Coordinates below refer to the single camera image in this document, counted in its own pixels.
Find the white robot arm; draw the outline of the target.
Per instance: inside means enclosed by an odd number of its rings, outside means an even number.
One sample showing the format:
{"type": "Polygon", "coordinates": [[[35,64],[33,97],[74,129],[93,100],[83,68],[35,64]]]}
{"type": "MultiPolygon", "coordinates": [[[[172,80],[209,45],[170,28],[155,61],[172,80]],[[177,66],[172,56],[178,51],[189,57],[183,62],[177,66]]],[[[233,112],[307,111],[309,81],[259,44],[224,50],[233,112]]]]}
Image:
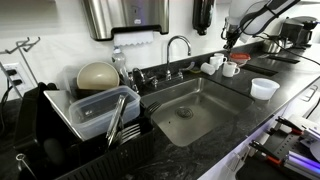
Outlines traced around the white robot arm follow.
{"type": "Polygon", "coordinates": [[[299,1],[231,0],[221,33],[221,38],[226,41],[223,48],[231,51],[238,40],[246,43],[249,38],[262,33],[274,19],[299,1]]]}

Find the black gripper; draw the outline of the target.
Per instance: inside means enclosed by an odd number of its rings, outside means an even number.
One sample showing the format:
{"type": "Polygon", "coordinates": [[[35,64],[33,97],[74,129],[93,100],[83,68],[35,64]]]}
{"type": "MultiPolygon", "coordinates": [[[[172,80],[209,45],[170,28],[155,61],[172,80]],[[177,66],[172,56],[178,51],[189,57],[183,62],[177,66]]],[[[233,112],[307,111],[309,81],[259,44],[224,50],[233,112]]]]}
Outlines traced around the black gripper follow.
{"type": "Polygon", "coordinates": [[[227,16],[221,33],[221,38],[226,41],[224,49],[230,51],[240,37],[240,22],[237,19],[227,16]]]}

